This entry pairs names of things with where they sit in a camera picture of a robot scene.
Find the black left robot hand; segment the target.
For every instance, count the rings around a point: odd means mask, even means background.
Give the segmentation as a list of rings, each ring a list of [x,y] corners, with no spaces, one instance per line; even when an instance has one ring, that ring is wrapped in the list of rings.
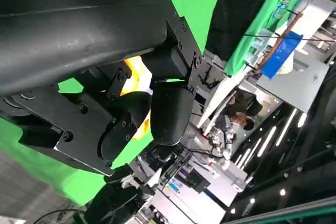
[[[112,176],[147,116],[176,145],[200,61],[172,0],[1,0],[1,117],[73,168]]]

